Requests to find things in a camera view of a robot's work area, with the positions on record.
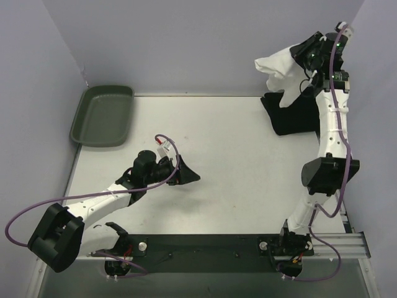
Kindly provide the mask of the white t-shirt with robot print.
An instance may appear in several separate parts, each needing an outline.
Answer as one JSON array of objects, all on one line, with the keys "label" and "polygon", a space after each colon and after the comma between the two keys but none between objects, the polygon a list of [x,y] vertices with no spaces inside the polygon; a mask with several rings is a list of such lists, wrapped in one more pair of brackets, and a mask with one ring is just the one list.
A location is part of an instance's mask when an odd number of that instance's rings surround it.
[{"label": "white t-shirt with robot print", "polygon": [[292,58],[291,47],[254,60],[256,70],[269,75],[267,89],[272,92],[283,91],[280,108],[289,107],[300,96],[300,83],[306,79],[304,69]]}]

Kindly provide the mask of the black t-shirt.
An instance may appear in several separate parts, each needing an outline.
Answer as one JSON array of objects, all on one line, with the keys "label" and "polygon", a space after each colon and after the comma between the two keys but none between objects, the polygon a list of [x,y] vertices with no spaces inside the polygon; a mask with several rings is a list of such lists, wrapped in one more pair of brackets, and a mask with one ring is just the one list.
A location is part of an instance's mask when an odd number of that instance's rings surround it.
[{"label": "black t-shirt", "polygon": [[319,111],[313,89],[303,91],[288,107],[279,106],[282,96],[283,93],[265,93],[261,97],[274,132],[279,136],[315,132],[319,136]]}]

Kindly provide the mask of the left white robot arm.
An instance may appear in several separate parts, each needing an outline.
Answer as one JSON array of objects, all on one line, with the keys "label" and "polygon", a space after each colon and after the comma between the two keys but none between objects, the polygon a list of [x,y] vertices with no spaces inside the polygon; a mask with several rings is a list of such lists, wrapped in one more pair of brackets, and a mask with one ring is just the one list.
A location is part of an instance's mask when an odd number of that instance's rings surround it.
[{"label": "left white robot arm", "polygon": [[180,155],[179,164],[155,152],[143,150],[120,178],[106,190],[85,200],[47,208],[30,240],[28,249],[59,273],[78,256],[100,252],[130,256],[136,249],[126,230],[114,222],[99,221],[116,210],[129,207],[140,200],[151,184],[165,182],[170,186],[189,184],[200,180]]}]

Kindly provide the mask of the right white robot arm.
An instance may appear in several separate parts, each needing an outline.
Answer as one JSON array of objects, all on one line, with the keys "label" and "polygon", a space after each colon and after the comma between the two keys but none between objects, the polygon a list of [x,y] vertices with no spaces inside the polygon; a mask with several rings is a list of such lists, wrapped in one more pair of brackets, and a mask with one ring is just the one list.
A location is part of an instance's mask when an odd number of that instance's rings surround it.
[{"label": "right white robot arm", "polygon": [[344,194],[360,166],[347,140],[350,79],[342,69],[342,53],[351,37],[345,24],[325,35],[317,32],[287,51],[287,86],[300,88],[307,80],[319,112],[318,156],[302,168],[306,194],[287,219],[288,230],[297,235],[309,234],[317,211],[336,192]]}]

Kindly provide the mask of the dark green plastic tray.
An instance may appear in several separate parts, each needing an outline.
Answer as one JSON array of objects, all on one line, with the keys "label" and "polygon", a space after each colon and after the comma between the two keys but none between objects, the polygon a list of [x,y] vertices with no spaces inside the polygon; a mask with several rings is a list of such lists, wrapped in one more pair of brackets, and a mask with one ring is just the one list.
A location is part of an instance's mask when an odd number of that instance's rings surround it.
[{"label": "dark green plastic tray", "polygon": [[129,86],[87,88],[80,99],[71,130],[72,141],[87,147],[122,145],[129,134],[134,90]]}]

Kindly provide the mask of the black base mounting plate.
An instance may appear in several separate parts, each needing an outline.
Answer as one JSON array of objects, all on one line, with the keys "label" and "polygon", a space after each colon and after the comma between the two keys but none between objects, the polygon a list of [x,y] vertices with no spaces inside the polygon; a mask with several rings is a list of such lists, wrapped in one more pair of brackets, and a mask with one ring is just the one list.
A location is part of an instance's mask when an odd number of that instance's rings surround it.
[{"label": "black base mounting plate", "polygon": [[313,256],[309,236],[265,235],[129,235],[113,249],[95,257],[109,257],[109,275],[143,268],[148,273],[268,273],[277,263],[301,268],[299,258]]}]

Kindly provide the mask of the aluminium extrusion rail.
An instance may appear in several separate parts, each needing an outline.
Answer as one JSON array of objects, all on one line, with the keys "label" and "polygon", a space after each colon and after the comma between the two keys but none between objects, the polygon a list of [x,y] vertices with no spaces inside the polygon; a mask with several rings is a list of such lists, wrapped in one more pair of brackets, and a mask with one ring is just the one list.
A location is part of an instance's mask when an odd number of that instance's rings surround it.
[{"label": "aluminium extrusion rail", "polygon": [[[360,233],[319,233],[316,236],[334,247],[342,259],[369,259],[371,253],[365,234]],[[313,249],[304,258],[337,259],[336,252],[326,244],[311,238]]]}]

